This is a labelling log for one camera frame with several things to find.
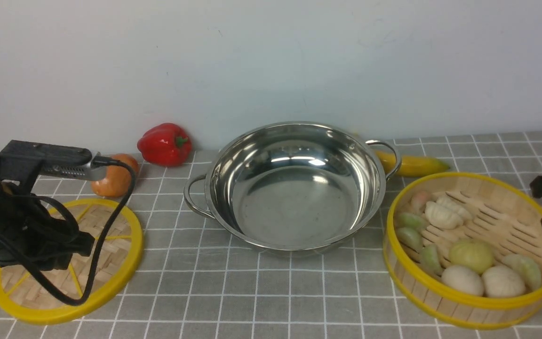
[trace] white wall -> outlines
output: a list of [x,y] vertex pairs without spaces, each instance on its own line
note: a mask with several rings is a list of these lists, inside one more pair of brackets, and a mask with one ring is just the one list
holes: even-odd
[[284,120],[542,129],[542,0],[0,0],[0,149],[133,152],[160,122],[213,148]]

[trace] bamboo steamer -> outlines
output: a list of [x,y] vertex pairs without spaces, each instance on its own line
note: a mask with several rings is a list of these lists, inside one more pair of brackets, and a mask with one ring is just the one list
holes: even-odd
[[495,330],[520,323],[542,307],[542,287],[516,298],[476,297],[443,285],[419,267],[419,255],[397,240],[394,215],[412,212],[413,194],[426,190],[433,198],[449,195],[475,217],[453,230],[428,226],[423,244],[436,244],[443,267],[450,266],[449,249],[461,238],[486,241],[495,260],[518,253],[533,258],[542,271],[542,208],[508,184],[470,173],[439,173],[411,183],[394,199],[383,240],[383,255],[390,276],[403,294],[426,313],[464,328]]

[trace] pot handle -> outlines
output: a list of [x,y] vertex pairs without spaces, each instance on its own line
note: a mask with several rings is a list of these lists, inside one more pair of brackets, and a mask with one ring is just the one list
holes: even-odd
[[190,195],[191,186],[200,180],[204,180],[205,178],[206,178],[206,174],[201,174],[195,178],[191,178],[190,180],[187,180],[185,187],[183,187],[183,197],[185,198],[185,203],[187,204],[187,206],[189,206],[189,208],[192,211],[194,211],[196,214],[200,214],[203,217],[215,219],[215,216],[209,210],[203,210],[202,208],[199,208],[198,206],[196,206],[194,201],[191,199],[191,195]]
[[402,157],[400,157],[400,153],[399,151],[396,150],[396,148],[389,144],[388,142],[385,142],[385,141],[380,141],[380,140],[368,140],[365,142],[366,144],[368,145],[382,145],[382,146],[386,146],[387,148],[389,148],[392,153],[394,153],[394,158],[396,159],[395,163],[394,163],[394,168],[390,170],[390,172],[388,172],[388,174],[386,174],[386,180],[389,180],[392,176],[394,176],[394,174],[396,174],[396,172],[399,170],[400,166],[402,165],[403,163],[403,159]]

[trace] gray tiled countertop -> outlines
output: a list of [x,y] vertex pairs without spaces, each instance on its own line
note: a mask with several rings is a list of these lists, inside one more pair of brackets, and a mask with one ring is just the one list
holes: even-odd
[[[542,174],[542,131],[394,142],[404,154],[440,157],[454,170],[487,174],[527,193]],[[183,203],[187,178],[207,171],[216,153],[198,151],[179,168],[142,164],[129,207],[146,249],[121,294],[56,326],[30,326],[0,310],[0,338],[542,339],[542,311],[506,330],[462,330],[429,317],[395,289],[382,259],[383,221],[409,179],[389,182],[378,215],[342,248],[289,260],[249,249]],[[202,185],[194,189],[202,203]],[[55,178],[39,178],[34,192],[62,202],[93,197],[84,182]]]

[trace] pepper stem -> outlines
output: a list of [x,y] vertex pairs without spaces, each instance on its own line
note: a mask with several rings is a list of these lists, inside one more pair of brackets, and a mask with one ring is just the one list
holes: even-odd
[[175,145],[176,145],[177,147],[183,146],[183,144],[185,144],[185,142],[187,142],[187,138],[183,138],[183,137],[175,137]]

